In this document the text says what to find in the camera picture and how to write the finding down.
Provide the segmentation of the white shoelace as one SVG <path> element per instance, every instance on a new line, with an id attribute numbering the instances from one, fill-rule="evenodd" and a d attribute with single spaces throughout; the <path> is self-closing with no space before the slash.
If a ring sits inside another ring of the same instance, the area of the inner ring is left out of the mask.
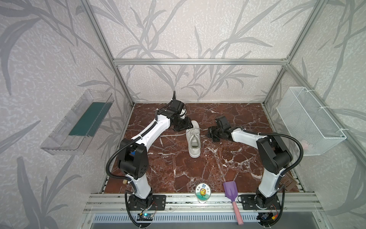
<path id="1" fill-rule="evenodd" d="M 193 147 L 193 148 L 201 147 L 200 131 L 201 131 L 201 129 L 196 129 L 196 128 L 186 131 L 185 136 L 187 138 L 189 147 Z M 171 137 L 171 136 L 183 136 L 183 134 L 162 135 L 159 137 L 159 141 L 160 141 L 161 145 L 163 146 L 162 137 Z"/>

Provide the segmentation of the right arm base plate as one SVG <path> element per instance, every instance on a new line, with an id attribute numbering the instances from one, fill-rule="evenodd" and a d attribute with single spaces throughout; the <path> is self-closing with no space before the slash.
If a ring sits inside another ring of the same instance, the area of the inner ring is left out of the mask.
<path id="1" fill-rule="evenodd" d="M 238 196 L 238 201 L 242 204 L 243 210 L 279 210 L 281 208 L 281 201 L 276 194 L 270 198 L 256 194 L 242 194 Z"/>

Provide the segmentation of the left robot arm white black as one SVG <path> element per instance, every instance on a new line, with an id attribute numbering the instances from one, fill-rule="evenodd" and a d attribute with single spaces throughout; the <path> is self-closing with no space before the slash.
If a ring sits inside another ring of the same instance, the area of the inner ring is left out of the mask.
<path id="1" fill-rule="evenodd" d="M 132 139 L 121 141 L 119 149 L 106 163 L 106 174 L 111 178 L 128 181 L 136 198 L 148 200 L 152 195 L 146 176 L 149 167 L 148 150 L 170 127 L 176 132 L 193 128 L 191 119 L 186 116 L 185 104 L 174 98 L 156 110 L 154 119 L 142 132 Z"/>

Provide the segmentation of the white sneaker shoe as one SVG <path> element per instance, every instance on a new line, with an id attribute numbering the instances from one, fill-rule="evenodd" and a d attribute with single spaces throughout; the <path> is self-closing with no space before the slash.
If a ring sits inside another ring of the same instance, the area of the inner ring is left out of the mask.
<path id="1" fill-rule="evenodd" d="M 191 121 L 193 127 L 186 130 L 186 139 L 188 142 L 188 152 L 190 157 L 198 158 L 201 154 L 201 130 L 197 121 Z"/>

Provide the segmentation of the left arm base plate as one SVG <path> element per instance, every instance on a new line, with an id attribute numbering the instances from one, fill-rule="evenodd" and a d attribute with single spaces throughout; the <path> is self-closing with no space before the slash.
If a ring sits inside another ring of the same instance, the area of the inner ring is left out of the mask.
<path id="1" fill-rule="evenodd" d="M 146 199 L 141 199 L 135 195 L 128 197 L 127 206 L 129 210 L 165 210 L 166 195 L 151 194 Z"/>

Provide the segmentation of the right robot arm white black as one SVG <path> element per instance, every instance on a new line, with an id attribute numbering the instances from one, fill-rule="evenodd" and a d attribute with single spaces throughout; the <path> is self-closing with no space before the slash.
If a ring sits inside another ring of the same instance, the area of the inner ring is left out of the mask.
<path id="1" fill-rule="evenodd" d="M 229 140 L 254 147 L 258 150 L 262 165 L 264 166 L 264 173 L 256 191 L 256 199 L 263 203 L 274 199 L 279 190 L 281 178 L 294 169 L 303 159 L 304 149 L 300 141 L 285 134 L 256 133 L 242 127 L 232 127 L 225 116 L 216 118 L 215 123 L 215 126 L 208 128 L 207 135 L 213 142 Z M 283 138 L 293 141 L 299 149 L 299 156 L 293 164 L 290 164 L 293 160 L 293 155 L 283 141 Z"/>

